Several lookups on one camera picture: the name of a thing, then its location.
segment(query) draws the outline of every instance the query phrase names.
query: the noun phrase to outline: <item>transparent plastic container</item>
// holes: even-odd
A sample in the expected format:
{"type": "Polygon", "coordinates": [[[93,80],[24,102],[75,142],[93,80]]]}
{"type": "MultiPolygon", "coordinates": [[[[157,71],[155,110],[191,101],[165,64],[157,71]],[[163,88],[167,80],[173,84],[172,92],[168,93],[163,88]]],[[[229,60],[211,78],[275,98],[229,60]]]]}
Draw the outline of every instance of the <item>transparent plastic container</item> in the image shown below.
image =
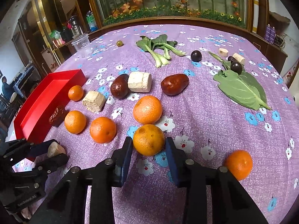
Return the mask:
{"type": "Polygon", "coordinates": [[[82,34],[72,42],[72,46],[75,47],[77,55],[85,58],[92,53],[92,48],[88,39],[88,34],[82,34]]]}

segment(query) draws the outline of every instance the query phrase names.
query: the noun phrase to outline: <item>orange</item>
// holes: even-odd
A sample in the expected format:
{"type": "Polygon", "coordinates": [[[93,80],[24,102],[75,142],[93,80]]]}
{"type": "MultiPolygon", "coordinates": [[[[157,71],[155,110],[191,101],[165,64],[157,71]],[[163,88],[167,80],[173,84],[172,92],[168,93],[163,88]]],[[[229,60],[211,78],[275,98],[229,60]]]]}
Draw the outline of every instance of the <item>orange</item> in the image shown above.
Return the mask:
{"type": "Polygon", "coordinates": [[[79,134],[86,126],[86,117],[80,111],[70,111],[64,119],[64,125],[69,132],[79,134]]]}
{"type": "Polygon", "coordinates": [[[95,142],[109,143],[116,135],[116,124],[107,117],[99,117],[92,122],[89,132],[95,142]]]}
{"type": "Polygon", "coordinates": [[[161,117],[162,111],[160,100],[148,95],[138,100],[133,109],[133,115],[135,120],[146,125],[155,123],[161,117]]]}
{"type": "Polygon", "coordinates": [[[133,145],[137,152],[144,156],[159,153],[165,144],[163,131],[155,125],[143,125],[133,136],[133,145]]]}
{"type": "Polygon", "coordinates": [[[79,85],[71,87],[71,89],[68,91],[68,97],[73,101],[79,101],[83,97],[83,94],[84,90],[79,85]]]}
{"type": "Polygon", "coordinates": [[[224,164],[237,180],[245,179],[252,170],[252,158],[247,151],[236,150],[224,164]]]}

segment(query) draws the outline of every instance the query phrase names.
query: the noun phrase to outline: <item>floral tablecloth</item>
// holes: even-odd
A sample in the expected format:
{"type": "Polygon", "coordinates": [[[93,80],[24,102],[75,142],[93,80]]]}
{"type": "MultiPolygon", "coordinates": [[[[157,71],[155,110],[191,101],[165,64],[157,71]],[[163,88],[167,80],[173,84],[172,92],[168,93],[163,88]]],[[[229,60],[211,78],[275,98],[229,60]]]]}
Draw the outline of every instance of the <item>floral tablecloth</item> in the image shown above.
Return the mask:
{"type": "MultiPolygon", "coordinates": [[[[57,71],[80,68],[88,81],[85,92],[97,90],[107,98],[102,112],[91,113],[82,102],[70,102],[67,110],[79,110],[87,118],[87,128],[79,135],[69,133],[64,124],[51,128],[46,140],[55,138],[66,149],[70,159],[62,170],[49,175],[48,193],[72,167],[93,167],[121,148],[126,136],[133,136],[141,125],[132,110],[142,96],[154,95],[161,100],[163,114],[156,123],[171,136],[175,145],[188,157],[203,166],[217,168],[233,151],[243,149],[253,159],[250,175],[241,181],[256,202],[269,224],[278,224],[287,214],[299,193],[299,113],[282,78],[262,53],[246,39],[213,29],[187,25],[144,25],[111,31],[92,42],[93,53],[88,58],[76,54],[57,71]],[[136,46],[139,36],[155,38],[167,34],[168,40],[178,41],[177,47],[187,52],[184,57],[171,53],[171,64],[155,68],[152,56],[136,46]],[[116,47],[122,40],[124,45],[116,47]],[[217,87],[213,75],[222,65],[207,52],[220,47],[229,54],[239,53],[246,58],[245,69],[256,77],[265,89],[272,111],[250,110],[235,104],[217,87]],[[193,50],[200,50],[200,62],[191,61],[193,50]],[[131,93],[118,100],[110,93],[113,80],[122,73],[147,71],[152,74],[150,93],[131,93]],[[184,73],[188,87],[178,96],[162,93],[160,82],[169,75],[184,73]],[[99,116],[113,119],[117,134],[109,144],[95,143],[89,134],[91,121],[99,116]]],[[[23,160],[17,171],[30,170],[34,164],[23,160]]],[[[174,186],[165,152],[145,157],[133,151],[128,179],[123,188],[113,188],[115,222],[119,224],[181,223],[185,190],[174,186]]],[[[90,188],[86,204],[86,223],[89,221],[90,188]]],[[[34,212],[41,201],[33,205],[34,212]]],[[[208,197],[208,220],[211,223],[211,199],[208,197]]]]}

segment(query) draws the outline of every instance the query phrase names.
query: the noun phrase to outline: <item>dark purple grape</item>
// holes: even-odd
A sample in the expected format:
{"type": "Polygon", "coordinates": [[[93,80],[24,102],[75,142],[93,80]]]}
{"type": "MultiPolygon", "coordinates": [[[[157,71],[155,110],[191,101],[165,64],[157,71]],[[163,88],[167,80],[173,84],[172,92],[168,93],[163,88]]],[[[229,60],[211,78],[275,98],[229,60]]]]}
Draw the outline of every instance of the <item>dark purple grape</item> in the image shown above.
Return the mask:
{"type": "Polygon", "coordinates": [[[201,59],[202,59],[202,55],[201,55],[200,51],[198,51],[198,50],[194,50],[194,51],[191,53],[191,60],[192,60],[192,61],[194,61],[194,62],[199,62],[201,59]]]}
{"type": "Polygon", "coordinates": [[[234,57],[232,57],[232,56],[229,56],[228,57],[228,61],[230,61],[231,63],[233,63],[233,62],[238,62],[234,57]]]}
{"type": "Polygon", "coordinates": [[[231,63],[231,70],[238,73],[238,75],[240,75],[243,68],[242,68],[242,65],[239,62],[232,62],[231,63]]]}

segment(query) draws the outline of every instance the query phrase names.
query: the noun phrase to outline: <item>bolt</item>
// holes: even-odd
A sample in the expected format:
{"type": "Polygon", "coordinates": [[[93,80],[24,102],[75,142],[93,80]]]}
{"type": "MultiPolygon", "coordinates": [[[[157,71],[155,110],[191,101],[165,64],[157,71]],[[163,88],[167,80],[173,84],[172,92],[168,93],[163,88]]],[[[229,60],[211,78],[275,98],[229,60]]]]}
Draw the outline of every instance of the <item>bolt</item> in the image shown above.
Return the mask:
{"type": "Polygon", "coordinates": [[[79,167],[72,167],[72,168],[71,168],[71,172],[72,172],[72,173],[77,173],[77,172],[79,172],[79,170],[80,170],[79,167]]]}
{"type": "Polygon", "coordinates": [[[111,159],[111,158],[107,158],[107,159],[105,160],[105,164],[106,164],[106,165],[113,164],[113,159],[111,159]]]}
{"type": "Polygon", "coordinates": [[[222,173],[227,173],[227,171],[228,171],[228,170],[227,170],[227,167],[223,167],[223,166],[220,167],[219,170],[220,170],[220,172],[222,172],[222,173]]]}
{"type": "Polygon", "coordinates": [[[185,163],[188,164],[188,165],[193,165],[193,164],[194,164],[194,161],[193,161],[192,159],[187,159],[187,160],[185,161],[185,163]]]}

